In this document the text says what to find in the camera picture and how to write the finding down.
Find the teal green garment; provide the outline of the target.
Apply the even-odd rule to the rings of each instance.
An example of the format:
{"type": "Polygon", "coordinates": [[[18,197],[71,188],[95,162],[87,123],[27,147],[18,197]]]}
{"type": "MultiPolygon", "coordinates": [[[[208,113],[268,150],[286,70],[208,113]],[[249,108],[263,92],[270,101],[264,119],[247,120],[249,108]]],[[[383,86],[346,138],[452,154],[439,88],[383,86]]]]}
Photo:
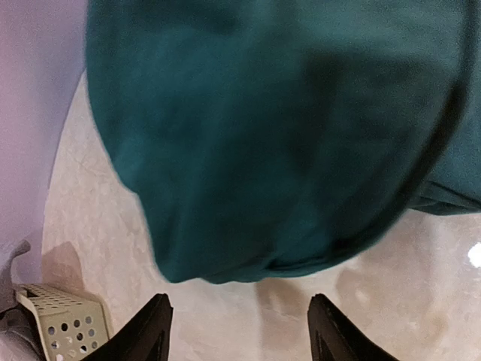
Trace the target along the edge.
{"type": "Polygon", "coordinates": [[[99,135],[172,283],[300,277],[480,210],[478,1],[90,1],[99,135]]]}

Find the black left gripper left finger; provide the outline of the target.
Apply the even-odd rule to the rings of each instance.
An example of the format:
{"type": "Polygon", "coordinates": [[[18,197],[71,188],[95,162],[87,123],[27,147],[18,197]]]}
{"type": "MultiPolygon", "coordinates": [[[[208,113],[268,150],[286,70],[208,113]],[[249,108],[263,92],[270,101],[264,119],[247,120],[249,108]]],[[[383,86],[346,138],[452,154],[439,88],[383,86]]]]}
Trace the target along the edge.
{"type": "Polygon", "coordinates": [[[173,308],[166,294],[154,297],[107,343],[84,361],[168,361],[173,308]]]}

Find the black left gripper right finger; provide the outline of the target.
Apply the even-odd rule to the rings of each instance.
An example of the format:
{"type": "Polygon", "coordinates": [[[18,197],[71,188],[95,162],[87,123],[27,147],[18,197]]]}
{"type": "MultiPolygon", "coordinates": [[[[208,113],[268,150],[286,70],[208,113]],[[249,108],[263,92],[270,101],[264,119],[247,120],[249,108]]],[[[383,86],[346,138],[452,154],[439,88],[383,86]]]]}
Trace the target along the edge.
{"type": "Polygon", "coordinates": [[[398,361],[374,344],[324,294],[311,298],[307,322],[314,361],[398,361]]]}

